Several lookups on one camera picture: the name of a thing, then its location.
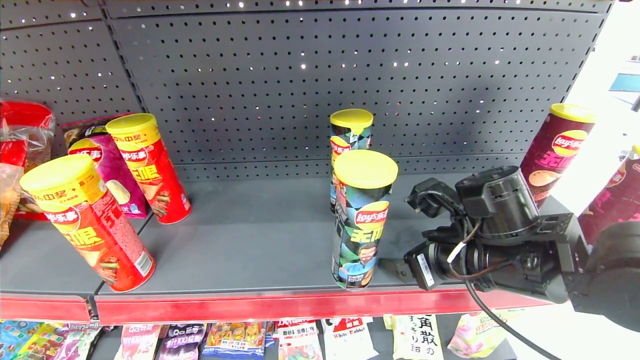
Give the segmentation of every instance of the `printed label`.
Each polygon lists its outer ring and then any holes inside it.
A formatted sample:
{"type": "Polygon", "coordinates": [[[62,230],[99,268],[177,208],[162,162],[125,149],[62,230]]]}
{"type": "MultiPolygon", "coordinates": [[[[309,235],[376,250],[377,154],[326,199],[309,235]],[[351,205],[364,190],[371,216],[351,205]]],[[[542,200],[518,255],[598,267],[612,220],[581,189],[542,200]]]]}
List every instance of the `printed label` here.
{"type": "Polygon", "coordinates": [[[553,150],[560,156],[576,155],[587,135],[584,130],[569,130],[558,134],[552,144],[553,150]]]}

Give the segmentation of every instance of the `black cable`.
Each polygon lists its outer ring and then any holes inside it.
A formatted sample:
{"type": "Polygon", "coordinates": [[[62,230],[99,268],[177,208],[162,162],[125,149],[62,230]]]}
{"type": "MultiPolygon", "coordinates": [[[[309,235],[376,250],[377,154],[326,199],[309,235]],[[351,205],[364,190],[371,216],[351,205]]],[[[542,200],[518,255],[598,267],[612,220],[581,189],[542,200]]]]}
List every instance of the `black cable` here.
{"type": "Polygon", "coordinates": [[[471,294],[471,297],[474,299],[474,301],[480,307],[480,309],[482,309],[482,311],[484,311],[491,319],[493,319],[493,321],[495,321],[503,329],[507,330],[508,333],[513,335],[513,337],[515,337],[516,339],[522,341],[525,345],[527,345],[528,347],[530,347],[533,350],[537,351],[537,353],[539,353],[540,355],[546,357],[547,359],[560,360],[559,357],[556,357],[553,354],[551,354],[550,352],[546,351],[545,349],[537,346],[531,340],[525,338],[522,334],[520,334],[519,332],[515,331],[512,327],[507,325],[506,322],[503,322],[496,314],[494,314],[493,311],[489,310],[487,305],[485,305],[484,302],[482,300],[480,300],[480,298],[478,297],[478,294],[476,293],[476,290],[471,285],[471,282],[469,280],[465,280],[465,285],[467,286],[467,290],[469,291],[469,294],[471,294]]]}

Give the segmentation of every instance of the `pink snack bag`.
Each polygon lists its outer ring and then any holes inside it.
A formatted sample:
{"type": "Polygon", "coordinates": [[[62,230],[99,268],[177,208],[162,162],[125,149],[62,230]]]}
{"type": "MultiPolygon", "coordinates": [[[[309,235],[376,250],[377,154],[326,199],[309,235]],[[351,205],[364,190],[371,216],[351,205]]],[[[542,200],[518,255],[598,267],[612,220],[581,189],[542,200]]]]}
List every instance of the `pink snack bag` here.
{"type": "Polygon", "coordinates": [[[146,218],[147,200],[104,125],[122,115],[89,119],[60,127],[71,154],[87,154],[127,218],[146,218]]]}

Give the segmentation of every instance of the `snack package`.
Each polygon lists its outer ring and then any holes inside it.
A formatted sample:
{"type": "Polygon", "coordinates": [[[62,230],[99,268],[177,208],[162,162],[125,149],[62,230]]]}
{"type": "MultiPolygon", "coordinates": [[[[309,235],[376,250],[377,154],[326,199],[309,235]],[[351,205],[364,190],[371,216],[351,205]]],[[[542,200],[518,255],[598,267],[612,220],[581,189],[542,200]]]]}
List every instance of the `snack package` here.
{"type": "Polygon", "coordinates": [[[373,349],[367,319],[325,319],[322,326],[326,360],[368,360],[378,355],[373,349]]]}
{"type": "MultiPolygon", "coordinates": [[[[46,106],[26,100],[0,98],[0,119],[3,141],[27,141],[25,173],[51,159],[56,119],[46,106]]],[[[27,193],[21,195],[15,218],[47,220],[27,193]]]]}
{"type": "Polygon", "coordinates": [[[276,343],[276,322],[266,322],[266,333],[264,335],[264,347],[272,347],[276,343]]]}
{"type": "Polygon", "coordinates": [[[443,360],[435,315],[393,317],[394,360],[443,360]]]}
{"type": "Polygon", "coordinates": [[[211,324],[202,356],[220,359],[262,359],[264,334],[264,322],[211,324]]]}
{"type": "Polygon", "coordinates": [[[121,360],[154,360],[162,325],[125,325],[119,350],[121,360]]]}
{"type": "MultiPolygon", "coordinates": [[[[518,318],[523,309],[494,311],[506,323],[518,318]]],[[[486,313],[464,314],[447,348],[465,359],[489,356],[506,337],[507,332],[486,313]]]]}
{"type": "Polygon", "coordinates": [[[20,178],[24,173],[27,141],[0,142],[0,249],[9,237],[9,226],[20,202],[20,178]]]}
{"type": "Polygon", "coordinates": [[[53,360],[67,337],[67,331],[62,325],[62,323],[43,323],[31,339],[22,346],[14,360],[53,360]]]}
{"type": "Polygon", "coordinates": [[[170,325],[159,360],[198,360],[198,346],[204,339],[206,328],[203,323],[170,325]]]}
{"type": "Polygon", "coordinates": [[[323,360],[315,320],[278,321],[278,360],[323,360]]]}
{"type": "Polygon", "coordinates": [[[122,115],[64,124],[65,143],[71,154],[87,154],[109,191],[118,201],[128,218],[146,218],[147,200],[142,189],[131,175],[127,163],[113,138],[104,127],[109,121],[122,115]]]}
{"type": "Polygon", "coordinates": [[[54,360],[85,360],[100,334],[100,329],[69,331],[54,360]]]}
{"type": "Polygon", "coordinates": [[[0,359],[12,359],[41,325],[41,322],[3,320],[0,323],[0,359]]]}

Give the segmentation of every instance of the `perforated metal panel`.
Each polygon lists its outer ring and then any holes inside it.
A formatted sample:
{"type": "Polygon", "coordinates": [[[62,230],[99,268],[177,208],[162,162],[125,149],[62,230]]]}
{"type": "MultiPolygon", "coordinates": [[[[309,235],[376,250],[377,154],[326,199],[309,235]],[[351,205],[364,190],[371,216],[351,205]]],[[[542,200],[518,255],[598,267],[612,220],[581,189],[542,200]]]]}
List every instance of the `perforated metal panel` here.
{"type": "MultiPolygon", "coordinates": [[[[401,174],[477,172],[492,167],[519,165],[521,154],[491,156],[419,156],[397,158],[401,174]]],[[[278,179],[281,177],[328,177],[326,160],[263,161],[224,164],[193,164],[176,167],[182,181],[278,179]]]]}
{"type": "Polygon", "coordinates": [[[0,28],[100,19],[97,0],[2,0],[0,28]]]}
{"type": "Polygon", "coordinates": [[[120,1],[107,0],[111,17],[180,15],[215,12],[272,12],[357,9],[474,9],[507,8],[512,10],[547,10],[571,12],[608,12],[611,1],[545,0],[233,0],[233,1],[120,1]]]}
{"type": "MultiPolygon", "coordinates": [[[[140,111],[101,21],[3,30],[0,95],[50,107],[59,124],[140,111]]],[[[64,154],[58,131],[55,154],[64,154]]]]}
{"type": "Polygon", "coordinates": [[[525,152],[594,13],[253,12],[114,20],[176,163],[326,159],[328,116],[375,115],[394,157],[525,152]]]}

